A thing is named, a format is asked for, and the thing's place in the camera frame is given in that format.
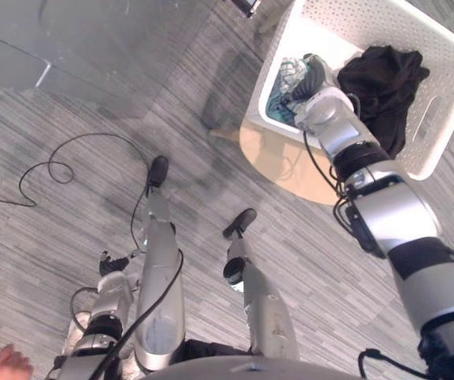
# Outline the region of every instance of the black cloth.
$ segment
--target black cloth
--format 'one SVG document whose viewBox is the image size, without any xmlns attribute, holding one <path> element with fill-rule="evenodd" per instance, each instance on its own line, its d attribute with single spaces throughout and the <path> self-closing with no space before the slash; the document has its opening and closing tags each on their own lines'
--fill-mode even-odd
<svg viewBox="0 0 454 380">
<path fill-rule="evenodd" d="M 419 83 L 429 76 L 421 63 L 418 51 L 370 47 L 338 74 L 341 90 L 359 97 L 361 120 L 391 158 L 404 147 L 408 108 Z"/>
<path fill-rule="evenodd" d="M 182 360 L 208 358 L 209 356 L 250 355 L 246 351 L 238 350 L 220 343 L 207 343 L 200 340 L 189 339 L 183 347 Z"/>
</svg>

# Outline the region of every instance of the basket handle hole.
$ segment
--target basket handle hole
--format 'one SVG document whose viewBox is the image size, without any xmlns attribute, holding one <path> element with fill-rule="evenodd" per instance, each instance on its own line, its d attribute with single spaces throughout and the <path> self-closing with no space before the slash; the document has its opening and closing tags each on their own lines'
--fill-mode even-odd
<svg viewBox="0 0 454 380">
<path fill-rule="evenodd" d="M 430 131 L 434 120 L 436 119 L 440 105 L 441 97 L 433 97 L 429 101 L 411 141 L 415 141 L 416 139 L 423 140 L 425 138 L 427 133 Z"/>
</svg>

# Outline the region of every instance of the laundry basket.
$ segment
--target laundry basket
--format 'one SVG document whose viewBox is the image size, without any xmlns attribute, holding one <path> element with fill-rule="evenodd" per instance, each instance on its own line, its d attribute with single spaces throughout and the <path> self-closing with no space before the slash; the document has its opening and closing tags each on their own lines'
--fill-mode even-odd
<svg viewBox="0 0 454 380">
<path fill-rule="evenodd" d="M 246 117 L 302 141 L 302 131 L 270 119 L 265 106 L 281 60 L 320 55 L 341 69 L 369 46 L 419 50 L 429 77 L 418 87 L 396 161 L 416 180 L 436 167 L 454 130 L 454 34 L 403 0 L 296 0 L 280 20 Z M 316 139 L 311 144 L 319 147 Z"/>
</svg>

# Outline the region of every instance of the black rubber foot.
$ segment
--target black rubber foot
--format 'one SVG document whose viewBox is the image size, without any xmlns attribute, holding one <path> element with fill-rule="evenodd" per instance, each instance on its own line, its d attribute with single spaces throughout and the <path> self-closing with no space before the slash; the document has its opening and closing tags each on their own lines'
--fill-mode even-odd
<svg viewBox="0 0 454 380">
<path fill-rule="evenodd" d="M 153 160 L 151 168 L 147 173 L 147 194 L 149 194 L 149 188 L 159 188 L 162 186 L 168 171 L 169 160 L 166 157 L 158 156 Z"/>
<path fill-rule="evenodd" d="M 237 215 L 234 221 L 223 230 L 223 237 L 228 239 L 235 231 L 244 232 L 246 228 L 257 218 L 257 211 L 254 208 L 247 208 Z"/>
</svg>

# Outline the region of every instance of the round wooden table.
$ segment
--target round wooden table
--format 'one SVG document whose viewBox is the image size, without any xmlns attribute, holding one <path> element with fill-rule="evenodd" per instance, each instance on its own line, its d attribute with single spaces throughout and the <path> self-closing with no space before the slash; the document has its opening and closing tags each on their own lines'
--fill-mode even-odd
<svg viewBox="0 0 454 380">
<path fill-rule="evenodd" d="M 268 180 L 306 200 L 323 204 L 334 204 L 338 200 L 313 165 L 303 142 L 248 119 L 243 120 L 238 139 L 248 161 Z M 322 171 L 329 176 L 330 163 L 326 155 L 319 149 L 312 147 L 311 150 Z"/>
</svg>

